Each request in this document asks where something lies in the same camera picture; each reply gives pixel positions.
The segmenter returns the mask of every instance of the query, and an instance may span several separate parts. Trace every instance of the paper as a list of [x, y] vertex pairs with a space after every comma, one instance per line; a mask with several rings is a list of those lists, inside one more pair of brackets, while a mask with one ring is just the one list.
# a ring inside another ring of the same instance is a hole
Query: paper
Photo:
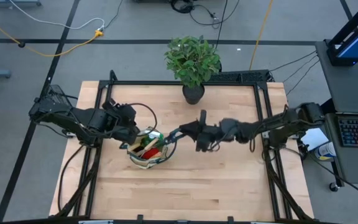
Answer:
[[313, 128], [306, 131], [306, 135], [301, 138], [303, 144], [309, 145], [308, 151], [328, 142], [328, 138], [319, 128]]

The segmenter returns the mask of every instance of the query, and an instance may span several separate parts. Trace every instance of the red object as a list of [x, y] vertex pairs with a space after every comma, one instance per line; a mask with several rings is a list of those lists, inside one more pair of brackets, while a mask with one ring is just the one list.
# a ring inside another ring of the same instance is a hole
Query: red object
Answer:
[[142, 159], [150, 159], [151, 157], [153, 157], [154, 155], [156, 155], [157, 153], [159, 153], [159, 150], [157, 148], [152, 148], [149, 151], [145, 152], [142, 156]]

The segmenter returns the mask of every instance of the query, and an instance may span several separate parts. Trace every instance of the white cable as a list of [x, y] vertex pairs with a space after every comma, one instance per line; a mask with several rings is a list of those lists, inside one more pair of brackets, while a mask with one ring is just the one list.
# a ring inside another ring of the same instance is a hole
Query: white cable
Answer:
[[17, 6], [13, 0], [9, 0], [18, 10], [20, 10], [21, 12], [23, 12], [26, 16], [30, 17], [31, 19], [33, 19], [34, 21], [37, 21], [37, 22], [41, 22], [41, 23], [45, 23], [45, 24], [52, 24], [52, 25], [57, 25], [57, 26], [63, 26], [63, 27], [66, 27], [66, 28], [69, 28], [69, 29], [74, 29], [74, 30], [78, 30], [78, 29], [81, 29], [82, 27], [88, 25], [90, 22], [92, 21], [95, 21], [95, 20], [100, 20], [103, 22], [103, 25], [98, 29], [98, 30], [103, 30], [104, 29], [104, 20], [101, 19], [101, 18], [94, 18], [94, 19], [91, 19], [90, 21], [88, 21], [87, 23], [83, 24], [82, 26], [80, 27], [77, 27], [77, 28], [74, 28], [74, 27], [69, 27], [69, 26], [66, 26], [65, 24], [60, 24], [60, 23], [55, 23], [55, 22], [48, 22], [48, 21], [42, 21], [42, 20], [39, 20], [39, 19], [36, 19], [32, 16], [30, 16], [28, 13], [26, 13], [25, 11], [23, 11], [23, 9], [21, 9], [19, 6]]

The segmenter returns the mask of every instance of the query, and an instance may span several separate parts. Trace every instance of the white bottle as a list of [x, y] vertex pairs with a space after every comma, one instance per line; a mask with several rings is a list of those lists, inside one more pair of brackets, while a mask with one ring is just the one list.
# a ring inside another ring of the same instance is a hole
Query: white bottle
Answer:
[[325, 161], [336, 156], [334, 144], [332, 142], [323, 144], [318, 149], [314, 150], [317, 159]]

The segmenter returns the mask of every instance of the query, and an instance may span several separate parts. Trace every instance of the yellow cable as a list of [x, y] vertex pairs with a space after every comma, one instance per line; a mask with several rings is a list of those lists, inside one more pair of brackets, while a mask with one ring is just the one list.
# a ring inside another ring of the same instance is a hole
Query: yellow cable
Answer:
[[268, 18], [268, 16], [269, 16], [270, 10], [272, 9], [272, 4], [273, 4], [273, 0], [270, 0], [270, 3], [268, 4], [268, 8], [267, 8], [266, 15], [265, 15], [264, 23], [262, 24], [262, 27], [260, 28], [258, 40], [256, 41], [256, 44], [255, 44], [254, 53], [252, 54], [251, 63], [250, 63], [250, 65], [249, 65], [249, 70], [251, 70], [251, 68], [252, 68], [252, 62], [254, 61], [256, 49], [258, 48], [259, 40], [260, 40], [260, 38], [262, 37], [262, 33], [264, 32], [266, 20], [267, 20], [267, 18]]
[[[18, 41], [18, 40], [16, 40], [15, 38], [13, 38], [11, 35], [9, 35], [9, 34], [8, 34], [7, 32], [5, 32], [3, 29], [0, 28], [0, 31], [1, 31], [3, 34], [5, 34], [7, 37], [9, 37], [11, 40], [13, 40], [15, 43], [21, 44], [20, 41]], [[84, 46], [85, 44], [88, 44], [88, 43], [94, 41], [94, 39], [96, 39], [96, 38], [98, 38], [98, 37], [101, 37], [101, 36], [103, 36], [103, 33], [102, 33], [101, 31], [99, 31], [99, 30], [96, 30], [96, 31], [95, 31], [95, 35], [92, 37], [92, 39], [90, 39], [90, 40], [88, 40], [88, 41], [86, 41], [86, 42], [84, 42], [84, 43], [82, 43], [82, 44], [78, 44], [78, 45], [72, 47], [70, 50], [67, 50], [67, 51], [65, 51], [65, 52], [62, 52], [62, 53], [56, 54], [56, 55], [43, 54], [43, 53], [38, 52], [38, 51], [36, 51], [35, 49], [33, 49], [33, 48], [31, 48], [31, 47], [28, 47], [28, 46], [26, 46], [26, 48], [27, 48], [28, 50], [30, 50], [30, 51], [32, 51], [32, 52], [38, 54], [38, 55], [44, 56], [44, 57], [56, 57], [56, 56], [61, 56], [61, 55], [65, 55], [65, 54], [67, 54], [67, 53], [70, 53], [72, 50], [76, 49], [77, 47]]]

